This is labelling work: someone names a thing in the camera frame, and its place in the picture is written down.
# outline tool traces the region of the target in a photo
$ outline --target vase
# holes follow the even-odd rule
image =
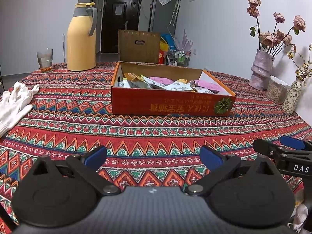
[[[302,81],[299,78],[297,78],[296,81],[294,81],[291,84],[291,88],[287,92],[284,103],[282,104],[282,109],[286,113],[292,114],[294,112],[294,109],[296,108],[298,99],[301,94],[301,88],[302,88]]]
[[[267,88],[273,62],[274,56],[259,49],[257,50],[255,61],[252,64],[252,76],[249,80],[251,87],[261,91]]]

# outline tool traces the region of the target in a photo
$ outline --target open box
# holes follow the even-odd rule
[[[205,80],[221,86],[219,94],[186,91],[121,88],[118,82],[124,73],[141,74],[146,77]],[[112,83],[111,101],[113,114],[167,115],[189,114],[191,116],[228,116],[236,95],[218,79],[205,70],[161,64],[138,64],[118,62]]]

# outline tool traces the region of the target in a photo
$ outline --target refrigerator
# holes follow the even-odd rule
[[[161,5],[159,0],[152,0],[149,17],[149,32],[169,34],[170,31],[174,36],[176,28],[176,24],[174,25],[174,19],[172,20],[171,25],[169,25],[169,23],[174,12],[176,1],[177,0],[171,0],[167,4]]]

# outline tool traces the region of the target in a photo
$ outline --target screw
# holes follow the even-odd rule
[[[192,193],[199,193],[202,192],[204,188],[201,185],[190,185],[188,190]]]
[[[108,185],[103,188],[103,192],[105,193],[116,193],[118,190],[119,188],[114,185]]]

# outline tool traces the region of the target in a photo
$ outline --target zigzag pattern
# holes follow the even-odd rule
[[[35,71],[22,80],[40,85],[33,110],[0,141],[0,202],[12,215],[10,200],[38,156],[62,160],[72,153],[106,145],[108,158],[99,175],[125,186],[186,187],[209,173],[199,159],[202,145],[242,159],[255,159],[257,138],[282,135],[312,139],[312,128],[297,114],[286,115],[248,80],[214,73],[237,94],[229,117],[122,116],[111,114],[109,85],[116,63],[89,71]],[[285,177],[293,190],[301,179]],[[0,232],[7,233],[0,222]]]

